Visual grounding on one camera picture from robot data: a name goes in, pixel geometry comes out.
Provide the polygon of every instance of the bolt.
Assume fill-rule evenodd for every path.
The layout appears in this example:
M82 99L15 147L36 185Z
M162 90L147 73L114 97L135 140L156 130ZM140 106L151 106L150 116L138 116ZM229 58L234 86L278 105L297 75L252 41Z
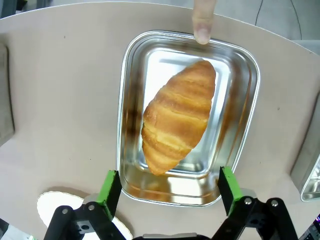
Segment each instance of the bolt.
M271 205L272 205L272 207L276 207L276 206L278 206L278 202L276 200L272 200Z
M251 198L247 197L247 198L244 200L244 203L247 204L247 205L250 205L250 204L252 203Z

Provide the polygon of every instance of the beige tabletop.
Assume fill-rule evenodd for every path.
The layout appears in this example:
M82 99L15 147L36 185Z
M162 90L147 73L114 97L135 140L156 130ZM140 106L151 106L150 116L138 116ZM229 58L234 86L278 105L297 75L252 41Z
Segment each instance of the beige tabletop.
M145 3L84 3L0 20L9 50L14 137L0 148L0 217L42 239L37 198L52 189L98 192L116 167L122 59L149 30L192 33L190 9ZM215 16L212 37L251 52L261 87L235 171L261 201L282 198L300 236L320 213L302 202L289 173L320 89L320 57L261 28ZM222 201L204 208L143 203L121 195L117 214L139 236L212 236L226 218ZM256 239L254 230L243 233Z

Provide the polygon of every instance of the silver rectangular tray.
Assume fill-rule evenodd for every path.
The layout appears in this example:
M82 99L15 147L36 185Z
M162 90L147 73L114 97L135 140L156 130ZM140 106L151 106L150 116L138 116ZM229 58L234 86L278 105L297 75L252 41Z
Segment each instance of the silver rectangular tray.
M320 93L291 178L302 201L320 199Z
M170 77L201 59L216 71L207 129L178 166L154 176L142 151L143 112ZM213 39L200 45L190 34L171 31L137 36L127 47L121 71L117 169L123 192L136 200L177 206L216 202L220 166L236 168L259 86L258 65L242 47Z

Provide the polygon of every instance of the golden brown croissant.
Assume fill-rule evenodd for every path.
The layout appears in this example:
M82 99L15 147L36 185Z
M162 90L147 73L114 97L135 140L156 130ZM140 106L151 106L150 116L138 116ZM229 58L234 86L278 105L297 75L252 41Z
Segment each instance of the golden brown croissant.
M142 150L154 175L174 168L204 134L216 71L202 60L170 78L143 113Z

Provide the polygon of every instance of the cable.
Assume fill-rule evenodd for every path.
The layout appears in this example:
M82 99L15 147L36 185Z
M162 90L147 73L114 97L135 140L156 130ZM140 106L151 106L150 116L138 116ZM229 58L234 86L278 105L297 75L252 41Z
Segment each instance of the cable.
M298 14L297 14L297 11L296 11L296 8L295 8L295 5L294 5L294 3L292 2L292 0L290 0L290 2L291 2L291 4L292 4L292 7L293 7L294 12L295 12L296 19L297 19L298 24L299 24L300 40L302 40L301 26L300 26L300 21L299 21L299 18L298 18Z
M258 13L256 14L256 18L255 18L255 26L257 26L257 20L258 20L258 16L259 16L259 13L260 13L260 10L261 10L261 6L262 6L262 3L264 2L264 0L261 0L261 4L260 4L260 7L259 7L259 10L258 10Z

